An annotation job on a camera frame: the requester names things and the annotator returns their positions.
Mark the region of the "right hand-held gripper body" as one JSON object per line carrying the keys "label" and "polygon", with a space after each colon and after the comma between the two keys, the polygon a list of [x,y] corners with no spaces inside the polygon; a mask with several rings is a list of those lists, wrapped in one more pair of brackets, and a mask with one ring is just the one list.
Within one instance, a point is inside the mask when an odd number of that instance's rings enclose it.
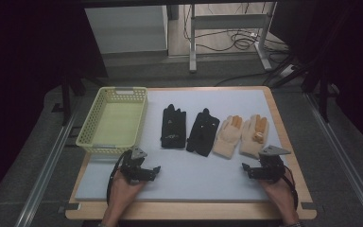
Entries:
{"label": "right hand-held gripper body", "polygon": [[281,159],[282,155],[290,154],[289,150],[268,146],[259,152],[261,166],[252,172],[257,174],[256,180],[272,180],[274,183],[285,175],[285,163]]}

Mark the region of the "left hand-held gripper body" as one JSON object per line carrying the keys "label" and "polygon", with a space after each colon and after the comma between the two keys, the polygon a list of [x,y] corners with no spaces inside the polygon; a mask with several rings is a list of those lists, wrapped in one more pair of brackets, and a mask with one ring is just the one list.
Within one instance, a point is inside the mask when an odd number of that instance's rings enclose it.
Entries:
{"label": "left hand-held gripper body", "polygon": [[128,150],[124,153],[124,159],[120,171],[128,183],[145,181],[151,171],[141,168],[147,154],[139,148]]}

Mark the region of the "cream knit glove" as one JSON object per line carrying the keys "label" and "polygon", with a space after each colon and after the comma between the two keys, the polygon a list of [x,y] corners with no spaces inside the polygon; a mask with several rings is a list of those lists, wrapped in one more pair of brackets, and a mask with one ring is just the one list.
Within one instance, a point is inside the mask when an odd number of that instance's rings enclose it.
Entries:
{"label": "cream knit glove", "polygon": [[269,123],[260,114],[253,115],[244,123],[239,152],[252,158],[259,158],[259,152],[268,140]]}
{"label": "cream knit glove", "polygon": [[228,116],[216,136],[213,152],[231,159],[242,133],[242,124],[243,120],[239,115]]}

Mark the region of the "black glove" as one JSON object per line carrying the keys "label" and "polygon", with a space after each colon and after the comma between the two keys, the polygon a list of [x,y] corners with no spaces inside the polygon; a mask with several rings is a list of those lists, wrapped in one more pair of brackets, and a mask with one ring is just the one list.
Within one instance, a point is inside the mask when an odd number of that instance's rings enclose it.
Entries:
{"label": "black glove", "polygon": [[218,125],[219,120],[211,116],[207,108],[198,113],[187,139],[186,150],[207,157],[213,148]]}
{"label": "black glove", "polygon": [[186,112],[169,104],[163,111],[161,145],[163,148],[185,148]]}

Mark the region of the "yellow-green plastic basket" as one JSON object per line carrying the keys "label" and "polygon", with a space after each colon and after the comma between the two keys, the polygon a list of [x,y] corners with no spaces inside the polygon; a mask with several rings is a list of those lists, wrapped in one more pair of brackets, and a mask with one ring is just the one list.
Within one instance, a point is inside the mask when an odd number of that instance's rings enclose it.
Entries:
{"label": "yellow-green plastic basket", "polygon": [[146,87],[101,87],[76,144],[89,153],[121,155],[139,144],[147,112]]}

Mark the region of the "person's left hand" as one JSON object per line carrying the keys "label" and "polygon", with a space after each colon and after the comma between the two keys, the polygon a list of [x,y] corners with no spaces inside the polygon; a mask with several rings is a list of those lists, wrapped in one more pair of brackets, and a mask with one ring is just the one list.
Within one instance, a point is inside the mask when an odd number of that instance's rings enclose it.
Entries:
{"label": "person's left hand", "polygon": [[112,179],[110,205],[114,207],[129,206],[145,185],[146,182],[128,183],[124,175],[117,170]]}

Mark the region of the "person's right hand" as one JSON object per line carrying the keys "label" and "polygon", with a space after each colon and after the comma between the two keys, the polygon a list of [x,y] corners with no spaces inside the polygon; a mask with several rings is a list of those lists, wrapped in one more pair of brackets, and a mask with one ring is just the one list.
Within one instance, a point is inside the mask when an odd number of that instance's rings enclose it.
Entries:
{"label": "person's right hand", "polygon": [[285,175],[277,183],[270,183],[265,180],[259,180],[258,183],[277,208],[282,211],[295,208],[295,200],[291,189],[294,181],[288,168],[285,169]]}

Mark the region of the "white foam mat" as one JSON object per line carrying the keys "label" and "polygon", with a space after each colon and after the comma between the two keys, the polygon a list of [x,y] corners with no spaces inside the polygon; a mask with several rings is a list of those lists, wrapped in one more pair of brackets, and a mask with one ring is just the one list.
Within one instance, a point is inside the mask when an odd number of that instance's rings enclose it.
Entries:
{"label": "white foam mat", "polygon": [[269,121],[267,143],[279,147],[281,141],[265,91],[150,91],[147,114],[139,148],[147,153],[145,168],[159,166],[160,173],[138,195],[139,201],[266,201],[268,197],[257,181],[248,177],[242,165],[260,163],[236,150],[226,159],[210,153],[203,157],[185,149],[161,147],[163,109],[174,105],[186,112],[186,128],[191,129],[196,116],[207,108],[210,115],[223,121],[229,115],[247,120],[260,114]]}

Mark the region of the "black metal stand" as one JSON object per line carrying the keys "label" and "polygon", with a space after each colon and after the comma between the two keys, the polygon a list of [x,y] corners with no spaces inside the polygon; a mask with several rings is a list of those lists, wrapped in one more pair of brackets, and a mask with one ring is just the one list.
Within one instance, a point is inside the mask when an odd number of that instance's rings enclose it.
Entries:
{"label": "black metal stand", "polygon": [[84,96],[86,93],[86,88],[81,81],[80,73],[77,71],[62,72],[61,93],[63,108],[63,126],[67,124],[71,116],[70,91],[73,91],[75,96]]}
{"label": "black metal stand", "polygon": [[312,93],[319,87],[318,110],[322,119],[328,123],[327,101],[329,97],[337,97],[337,94],[329,93],[328,66],[320,62],[311,62],[308,68],[308,75],[305,77],[301,88],[305,93]]}

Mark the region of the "white power strip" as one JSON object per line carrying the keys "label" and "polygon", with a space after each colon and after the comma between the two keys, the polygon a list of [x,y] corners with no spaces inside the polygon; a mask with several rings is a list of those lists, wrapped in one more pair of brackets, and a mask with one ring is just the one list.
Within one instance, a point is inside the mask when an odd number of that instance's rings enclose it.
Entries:
{"label": "white power strip", "polygon": [[296,66],[293,64],[289,64],[281,73],[280,76],[282,78],[285,78],[287,76],[289,76],[290,74],[292,74],[294,71],[296,70]]}

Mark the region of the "white cabinet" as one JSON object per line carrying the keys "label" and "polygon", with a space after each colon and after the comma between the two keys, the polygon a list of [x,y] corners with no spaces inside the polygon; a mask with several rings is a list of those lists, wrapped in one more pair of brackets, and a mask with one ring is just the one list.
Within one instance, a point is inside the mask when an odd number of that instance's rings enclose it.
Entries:
{"label": "white cabinet", "polygon": [[101,54],[166,51],[166,6],[85,10]]}

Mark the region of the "aluminium rail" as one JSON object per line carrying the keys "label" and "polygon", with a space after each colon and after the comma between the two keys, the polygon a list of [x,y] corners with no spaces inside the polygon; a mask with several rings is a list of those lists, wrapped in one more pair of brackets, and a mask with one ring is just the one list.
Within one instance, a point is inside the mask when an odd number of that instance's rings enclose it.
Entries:
{"label": "aluminium rail", "polygon": [[38,207],[43,199],[45,190],[53,175],[54,169],[59,161],[62,150],[64,148],[67,137],[74,125],[77,115],[72,113],[67,123],[61,127],[60,133],[54,143],[54,146],[48,153],[47,159],[43,164],[43,168],[34,183],[31,192],[25,202],[25,205],[14,225],[14,227],[30,227]]}
{"label": "aluminium rail", "polygon": [[319,105],[317,100],[309,94],[303,95],[305,99],[308,101],[312,113],[315,116],[317,122],[320,125],[320,129],[324,134],[327,142],[329,143],[330,148],[334,152],[335,156],[337,157],[337,161],[342,167],[343,172],[345,173],[347,179],[350,182],[355,194],[360,200],[360,203],[363,206],[363,180],[358,174],[357,170],[354,167],[353,162],[350,160],[346,150],[341,145],[340,141],[338,140],[335,132],[333,131],[332,127],[326,120],[322,117],[319,112]]}

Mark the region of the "white metal desk frame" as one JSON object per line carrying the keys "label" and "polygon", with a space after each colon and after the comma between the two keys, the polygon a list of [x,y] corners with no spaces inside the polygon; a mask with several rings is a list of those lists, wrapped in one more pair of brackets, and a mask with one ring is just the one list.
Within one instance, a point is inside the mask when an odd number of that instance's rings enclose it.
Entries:
{"label": "white metal desk frame", "polygon": [[273,17],[276,3],[272,2],[268,11],[261,14],[236,14],[236,15],[202,15],[197,16],[195,5],[191,5],[191,38],[189,47],[189,71],[197,72],[197,51],[195,32],[205,29],[227,29],[227,28],[259,28],[262,30],[260,39],[254,43],[256,52],[266,71],[271,70],[271,65],[265,53],[264,43],[268,35],[268,29]]}

